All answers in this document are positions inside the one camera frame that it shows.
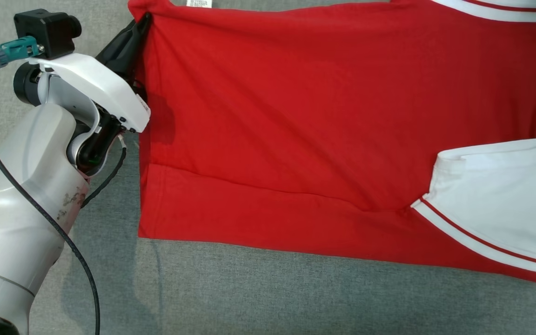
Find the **red fabric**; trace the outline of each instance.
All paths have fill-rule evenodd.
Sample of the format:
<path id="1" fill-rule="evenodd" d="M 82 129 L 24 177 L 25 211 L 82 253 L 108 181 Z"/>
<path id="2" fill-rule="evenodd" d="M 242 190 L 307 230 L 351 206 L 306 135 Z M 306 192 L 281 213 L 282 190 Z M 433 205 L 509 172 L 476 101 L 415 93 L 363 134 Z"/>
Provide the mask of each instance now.
<path id="1" fill-rule="evenodd" d="M 429 0 L 153 13 L 141 237 L 536 273 L 410 204 L 440 151 L 536 138 L 536 23 Z"/>

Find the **garment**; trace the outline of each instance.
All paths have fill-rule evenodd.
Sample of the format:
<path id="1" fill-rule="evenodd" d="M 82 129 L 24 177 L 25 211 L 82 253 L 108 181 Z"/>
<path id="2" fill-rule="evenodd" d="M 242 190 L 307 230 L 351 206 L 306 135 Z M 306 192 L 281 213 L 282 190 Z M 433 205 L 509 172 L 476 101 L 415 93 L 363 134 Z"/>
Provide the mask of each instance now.
<path id="1" fill-rule="evenodd" d="M 501 217 L 510 206 L 471 201 L 469 185 L 510 175 L 482 191 L 509 204 L 526 169 L 511 174 L 502 152 L 521 161 L 536 150 L 536 1 L 527 4 L 393 0 L 258 13 L 131 0 L 134 17 L 153 14 L 141 74 L 152 114 L 140 142 L 139 236 L 536 281 L 534 252 L 521 264 L 472 245 L 514 230 L 509 223 L 463 238 L 439 222 L 476 226 L 464 208 Z M 463 155 L 468 169 L 437 169 L 432 180 L 434 165 L 445 166 L 436 160 L 450 157 L 460 170 Z M 504 170 L 470 172 L 472 161 L 494 158 Z M 504 247 L 494 250 L 517 249 Z"/>

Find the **clothing tag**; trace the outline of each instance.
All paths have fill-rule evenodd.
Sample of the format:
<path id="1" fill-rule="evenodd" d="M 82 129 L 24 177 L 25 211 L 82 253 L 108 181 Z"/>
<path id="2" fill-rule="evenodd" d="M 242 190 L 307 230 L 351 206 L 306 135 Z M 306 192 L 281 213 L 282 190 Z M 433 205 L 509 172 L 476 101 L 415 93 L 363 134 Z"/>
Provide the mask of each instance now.
<path id="1" fill-rule="evenodd" d="M 136 98 L 138 98 L 138 100 L 140 100 L 140 104 L 142 104 L 142 107 L 144 107 L 144 109 L 146 110 L 146 112 L 148 113 L 148 115 L 150 115 L 150 107 L 149 107 L 148 104 L 144 101 L 144 99 L 142 99 L 142 97 L 140 97 L 140 94 L 136 94 Z"/>
<path id="2" fill-rule="evenodd" d="M 212 8 L 212 0 L 188 0 L 186 5 L 189 7 Z"/>

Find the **cable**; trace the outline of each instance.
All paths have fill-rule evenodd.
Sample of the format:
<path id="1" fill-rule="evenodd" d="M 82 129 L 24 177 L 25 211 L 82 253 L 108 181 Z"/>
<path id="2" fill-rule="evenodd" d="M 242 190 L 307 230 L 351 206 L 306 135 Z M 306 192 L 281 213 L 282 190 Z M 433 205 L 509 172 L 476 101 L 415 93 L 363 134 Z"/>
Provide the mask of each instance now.
<path id="1" fill-rule="evenodd" d="M 13 185 L 13 187 L 15 187 L 15 189 L 17 189 L 18 192 L 21 193 L 21 195 L 24 196 L 24 198 L 26 198 L 26 200 L 28 200 L 28 202 L 32 204 L 32 206 L 34 206 L 34 208 L 36 208 L 36 210 L 38 210 L 39 213 L 45 217 L 45 219 L 47 219 L 47 221 L 49 221 L 49 223 L 53 226 L 53 228 L 61 235 L 63 240 L 65 240 L 67 245 L 70 246 L 70 249 L 72 250 L 74 255 L 76 255 L 76 258 L 78 259 L 78 261 L 80 261 L 80 264 L 84 268 L 84 272 L 86 272 L 86 276 L 88 277 L 88 281 L 90 282 L 90 287 L 92 289 L 92 297 L 94 298 L 94 309 L 95 309 L 95 334 L 99 335 L 101 331 L 101 308 L 98 302 L 98 291 L 96 290 L 96 283 L 94 282 L 92 272 L 90 271 L 90 268 L 88 267 L 86 260 L 82 256 L 80 250 L 78 250 L 76 244 L 74 244 L 72 239 L 66 234 L 65 231 L 63 231 L 63 229 L 58 225 L 58 223 L 55 222 L 55 220 L 51 217 L 51 215 L 49 215 L 49 213 L 47 213 L 46 210 L 44 210 L 44 208 L 41 207 L 40 204 L 38 204 L 38 202 L 36 202 L 36 200 L 34 200 L 28 194 L 28 192 L 26 192 L 26 190 L 15 180 L 15 178 L 13 178 L 13 176 L 11 175 L 11 173 L 9 173 L 6 166 L 4 166 L 4 164 L 2 163 L 1 159 L 0 159 L 0 170 L 4 174 L 4 176 L 6 176 L 6 178 L 9 180 L 9 182 Z"/>
<path id="2" fill-rule="evenodd" d="M 86 205 L 92 200 L 94 199 L 94 197 L 96 197 L 98 195 L 98 193 L 100 193 L 102 191 L 103 188 L 105 188 L 110 182 L 111 180 L 113 179 L 113 177 L 115 177 L 115 174 L 117 174 L 117 172 L 119 171 L 119 169 L 121 168 L 121 166 L 123 165 L 123 161 L 125 161 L 125 157 L 127 155 L 127 146 L 125 144 L 125 141 L 123 140 L 123 136 L 119 135 L 119 140 L 121 141 L 121 158 L 119 159 L 119 161 L 117 162 L 117 166 L 115 166 L 115 169 L 113 169 L 113 171 L 111 172 L 111 174 L 109 174 L 109 176 L 107 176 L 107 178 L 105 179 L 104 182 L 102 182 L 102 184 L 100 186 L 98 186 L 97 189 L 95 189 L 94 192 L 91 193 L 91 195 L 88 195 L 88 197 L 83 201 L 82 203 L 82 206 L 80 208 L 84 208 L 86 207 Z"/>

